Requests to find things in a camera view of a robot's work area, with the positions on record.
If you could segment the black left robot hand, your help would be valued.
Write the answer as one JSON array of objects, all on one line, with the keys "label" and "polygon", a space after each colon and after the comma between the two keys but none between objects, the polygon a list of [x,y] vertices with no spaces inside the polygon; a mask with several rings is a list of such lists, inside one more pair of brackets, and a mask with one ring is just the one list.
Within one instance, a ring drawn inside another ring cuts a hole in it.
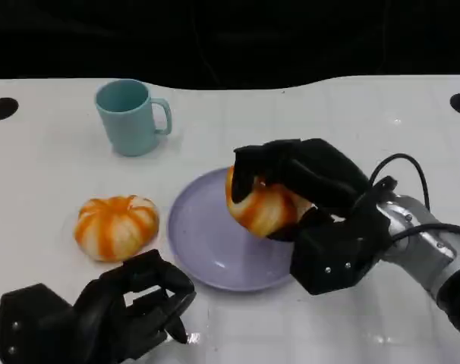
[{"label": "black left robot hand", "polygon": [[139,359],[167,337],[187,343],[181,315],[196,296],[190,278],[152,249],[91,281],[74,304],[72,360]]}]

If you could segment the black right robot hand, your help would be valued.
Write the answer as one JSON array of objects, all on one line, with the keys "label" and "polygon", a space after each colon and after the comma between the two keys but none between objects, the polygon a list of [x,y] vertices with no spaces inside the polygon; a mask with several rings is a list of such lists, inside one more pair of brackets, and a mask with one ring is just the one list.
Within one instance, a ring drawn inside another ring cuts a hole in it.
[{"label": "black right robot hand", "polygon": [[227,207],[258,237],[290,242],[304,228],[347,219],[370,188],[362,170],[322,139],[275,140],[234,153]]}]

